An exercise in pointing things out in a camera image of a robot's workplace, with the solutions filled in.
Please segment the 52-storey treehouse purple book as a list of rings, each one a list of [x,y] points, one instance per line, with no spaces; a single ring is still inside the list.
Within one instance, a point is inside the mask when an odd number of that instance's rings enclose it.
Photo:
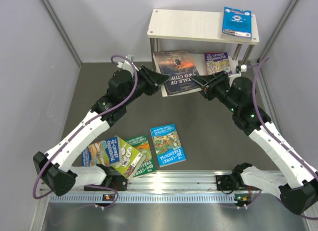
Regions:
[[[232,69],[227,52],[205,53],[205,71],[206,75],[213,75],[226,72],[232,75]]]

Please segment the tale of two cities book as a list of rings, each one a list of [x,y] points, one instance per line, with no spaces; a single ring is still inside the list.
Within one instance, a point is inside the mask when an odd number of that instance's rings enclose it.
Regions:
[[[185,50],[154,52],[154,63],[158,73],[170,78],[161,86],[163,97],[199,92],[201,88],[192,80],[199,72],[194,60]]]

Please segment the blue back-cover book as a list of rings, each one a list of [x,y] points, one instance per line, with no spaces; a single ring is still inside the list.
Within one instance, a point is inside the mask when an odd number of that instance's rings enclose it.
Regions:
[[[221,35],[236,38],[252,38],[252,13],[250,10],[224,7]]]

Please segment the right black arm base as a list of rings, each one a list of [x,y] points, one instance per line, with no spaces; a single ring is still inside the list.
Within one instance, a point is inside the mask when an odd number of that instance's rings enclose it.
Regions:
[[[232,194],[238,189],[237,180],[232,174],[216,175],[217,190],[224,194]]]

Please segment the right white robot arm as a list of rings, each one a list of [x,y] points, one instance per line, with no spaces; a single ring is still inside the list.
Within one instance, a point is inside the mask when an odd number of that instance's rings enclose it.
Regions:
[[[246,77],[233,82],[227,73],[193,76],[207,100],[217,98],[232,112],[235,125],[258,144],[279,168],[277,176],[249,163],[231,172],[231,189],[255,187],[280,199],[292,213],[301,215],[318,201],[318,171],[305,162],[283,139],[271,118],[256,104],[255,86]]]

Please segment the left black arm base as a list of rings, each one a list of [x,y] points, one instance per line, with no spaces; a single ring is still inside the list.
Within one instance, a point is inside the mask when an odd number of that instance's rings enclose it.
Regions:
[[[86,185],[84,191],[126,191],[127,179],[120,175],[107,175],[99,185]]]

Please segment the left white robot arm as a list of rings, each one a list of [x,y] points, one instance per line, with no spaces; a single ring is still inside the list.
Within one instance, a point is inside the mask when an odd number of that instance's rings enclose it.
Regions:
[[[108,82],[106,94],[92,106],[78,126],[52,149],[34,155],[37,178],[57,196],[82,186],[96,185],[102,190],[110,188],[112,177],[104,165],[73,167],[73,162],[126,113],[129,103],[142,94],[155,94],[169,79],[169,75],[156,73],[145,66],[133,73],[117,70]]]

